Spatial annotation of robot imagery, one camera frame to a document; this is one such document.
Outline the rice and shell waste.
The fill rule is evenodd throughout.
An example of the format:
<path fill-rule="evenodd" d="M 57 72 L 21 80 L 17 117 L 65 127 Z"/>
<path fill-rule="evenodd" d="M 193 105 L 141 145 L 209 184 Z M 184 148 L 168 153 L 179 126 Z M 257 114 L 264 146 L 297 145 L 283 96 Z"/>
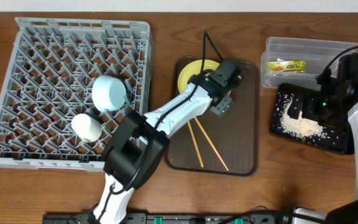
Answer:
<path fill-rule="evenodd" d="M 302 118 L 302 111 L 297 118 L 291 118 L 289 112 L 294 94 L 278 93 L 273 109 L 271 132 L 297 141 L 317 143 L 323 140 L 338 140 L 341 135 L 320 126 L 317 121 Z"/>

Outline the light blue bowl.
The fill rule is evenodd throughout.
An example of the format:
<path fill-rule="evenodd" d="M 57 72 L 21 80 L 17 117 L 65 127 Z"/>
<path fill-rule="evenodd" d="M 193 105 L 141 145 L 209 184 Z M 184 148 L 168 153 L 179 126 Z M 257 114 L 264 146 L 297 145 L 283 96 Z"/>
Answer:
<path fill-rule="evenodd" d="M 116 111 L 125 103 L 126 88 L 120 79 L 101 75 L 93 83 L 91 97 L 100 112 Z"/>

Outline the green snack wrapper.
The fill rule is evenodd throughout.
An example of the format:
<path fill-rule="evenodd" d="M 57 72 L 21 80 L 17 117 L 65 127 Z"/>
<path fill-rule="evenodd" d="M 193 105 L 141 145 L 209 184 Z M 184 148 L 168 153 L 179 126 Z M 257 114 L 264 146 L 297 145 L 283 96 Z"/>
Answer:
<path fill-rule="evenodd" d="M 269 68 L 276 72 L 304 72 L 306 62 L 301 61 L 277 61 L 269 62 Z"/>

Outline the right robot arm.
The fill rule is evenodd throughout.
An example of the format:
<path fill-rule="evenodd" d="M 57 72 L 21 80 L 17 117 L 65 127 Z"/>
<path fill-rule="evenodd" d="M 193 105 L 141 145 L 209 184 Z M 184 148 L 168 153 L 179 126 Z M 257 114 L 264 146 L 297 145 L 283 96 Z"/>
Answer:
<path fill-rule="evenodd" d="M 336 77 L 326 67 L 316 78 L 321 87 L 319 94 L 296 93 L 287 113 L 293 119 L 311 119 L 325 127 L 350 128 L 356 159 L 355 197 L 353 202 L 328 213 L 294 210 L 289 215 L 292 223 L 358 223 L 358 53 L 340 53 L 334 61 L 338 63 Z"/>

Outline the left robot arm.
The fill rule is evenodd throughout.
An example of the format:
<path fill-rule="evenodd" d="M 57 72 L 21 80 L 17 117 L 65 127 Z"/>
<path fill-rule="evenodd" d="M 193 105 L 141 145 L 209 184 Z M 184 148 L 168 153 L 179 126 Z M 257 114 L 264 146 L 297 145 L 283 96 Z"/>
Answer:
<path fill-rule="evenodd" d="M 170 137 L 208 110 L 223 115 L 232 104 L 228 93 L 242 79 L 239 66 L 224 59 L 216 69 L 192 75 L 186 88 L 159 109 L 126 114 L 101 155 L 106 184 L 93 210 L 94 222 L 122 222 L 133 191 L 155 172 Z"/>

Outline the white cup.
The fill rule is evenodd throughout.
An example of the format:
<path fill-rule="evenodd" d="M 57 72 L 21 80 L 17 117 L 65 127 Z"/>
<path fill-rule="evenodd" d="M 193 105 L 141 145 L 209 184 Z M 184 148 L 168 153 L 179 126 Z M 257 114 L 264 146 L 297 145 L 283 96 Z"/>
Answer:
<path fill-rule="evenodd" d="M 71 121 L 76 135 L 84 142 L 95 142 L 102 134 L 101 123 L 87 114 L 78 114 Z"/>

